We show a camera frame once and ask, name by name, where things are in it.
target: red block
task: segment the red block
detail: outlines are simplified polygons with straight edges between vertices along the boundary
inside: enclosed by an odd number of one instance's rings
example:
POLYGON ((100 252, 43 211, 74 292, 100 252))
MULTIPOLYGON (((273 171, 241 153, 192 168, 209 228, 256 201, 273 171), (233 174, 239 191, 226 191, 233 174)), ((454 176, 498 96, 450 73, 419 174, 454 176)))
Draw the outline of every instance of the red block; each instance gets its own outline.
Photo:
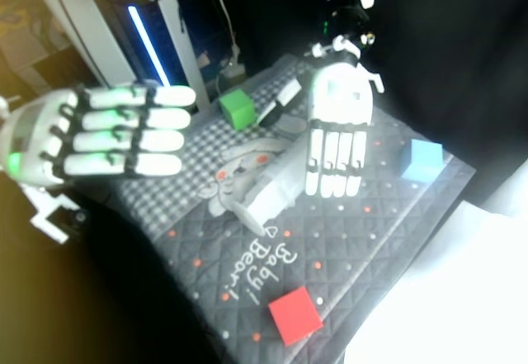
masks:
POLYGON ((306 287, 300 287, 268 306, 286 346, 323 326, 306 287))

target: quilted fabric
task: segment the quilted fabric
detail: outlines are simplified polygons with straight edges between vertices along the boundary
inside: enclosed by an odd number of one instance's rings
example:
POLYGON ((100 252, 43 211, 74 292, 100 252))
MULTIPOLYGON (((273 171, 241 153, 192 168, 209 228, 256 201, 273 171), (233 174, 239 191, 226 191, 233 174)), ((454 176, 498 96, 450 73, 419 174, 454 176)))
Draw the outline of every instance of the quilted fabric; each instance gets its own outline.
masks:
MULTIPOLYGON (((305 68, 285 58, 243 89, 260 110, 305 68)), ((304 106, 293 111, 304 113, 304 106)), ((183 174, 125 181, 119 192, 205 327, 243 364, 335 362, 474 172, 445 153, 445 168, 432 184, 400 179, 403 146, 424 138, 375 109, 360 194, 301 195, 266 224, 267 236, 257 237, 229 211, 214 216, 211 199, 200 192, 218 182, 226 149, 285 136, 258 127, 235 132, 212 116, 188 137, 183 174), (267 305, 300 286, 317 304, 324 327, 285 347, 267 305)))

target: light blue block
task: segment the light blue block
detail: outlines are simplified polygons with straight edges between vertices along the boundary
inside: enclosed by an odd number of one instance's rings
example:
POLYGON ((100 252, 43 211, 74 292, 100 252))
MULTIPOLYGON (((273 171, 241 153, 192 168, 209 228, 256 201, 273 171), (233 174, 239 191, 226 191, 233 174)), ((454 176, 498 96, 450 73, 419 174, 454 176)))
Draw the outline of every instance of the light blue block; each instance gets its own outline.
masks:
POLYGON ((444 168, 441 144, 412 139, 403 150, 402 178, 418 182, 433 182, 444 168))

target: glowing blue light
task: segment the glowing blue light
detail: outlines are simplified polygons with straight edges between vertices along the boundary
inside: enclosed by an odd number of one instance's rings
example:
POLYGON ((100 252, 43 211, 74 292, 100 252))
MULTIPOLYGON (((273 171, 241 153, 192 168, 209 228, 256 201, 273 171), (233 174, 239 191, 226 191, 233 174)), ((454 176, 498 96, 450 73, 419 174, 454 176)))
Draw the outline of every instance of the glowing blue light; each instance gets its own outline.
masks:
POLYGON ((156 50, 152 46, 152 42, 150 41, 149 34, 147 34, 147 31, 145 30, 145 26, 143 25, 143 22, 141 21, 141 17, 139 17, 139 13, 136 7, 129 7, 129 14, 130 14, 130 17, 132 17, 132 21, 135 24, 135 28, 138 31, 139 36, 141 37, 141 40, 143 41, 143 44, 145 45, 145 48, 147 49, 148 55, 150 56, 150 59, 152 60, 152 64, 154 64, 154 67, 156 68, 156 71, 158 72, 159 78, 162 80, 163 86, 171 86, 170 82, 168 81, 167 75, 165 74, 165 71, 163 70, 162 64, 159 61, 158 55, 156 54, 156 50))

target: green cube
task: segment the green cube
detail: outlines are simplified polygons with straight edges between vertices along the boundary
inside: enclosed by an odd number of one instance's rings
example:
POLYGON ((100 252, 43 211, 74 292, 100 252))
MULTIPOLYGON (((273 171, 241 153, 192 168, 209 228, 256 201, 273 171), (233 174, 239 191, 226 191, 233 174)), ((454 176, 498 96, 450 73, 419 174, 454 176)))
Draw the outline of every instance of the green cube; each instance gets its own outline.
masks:
POLYGON ((252 125, 257 120, 253 100, 241 89, 220 98, 225 118, 235 130, 252 125))

